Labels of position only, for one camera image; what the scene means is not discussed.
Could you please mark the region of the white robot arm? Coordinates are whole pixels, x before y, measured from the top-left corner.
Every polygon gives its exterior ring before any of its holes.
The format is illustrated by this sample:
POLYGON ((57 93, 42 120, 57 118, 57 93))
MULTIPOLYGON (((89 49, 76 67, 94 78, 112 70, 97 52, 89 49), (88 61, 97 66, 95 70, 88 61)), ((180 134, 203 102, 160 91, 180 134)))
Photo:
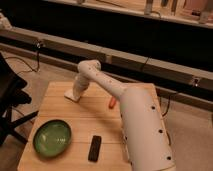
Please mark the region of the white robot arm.
POLYGON ((80 62, 71 98, 78 101, 90 81, 96 82, 120 102, 132 170, 176 171, 166 132, 150 93, 145 88, 127 86, 100 69, 97 60, 80 62))

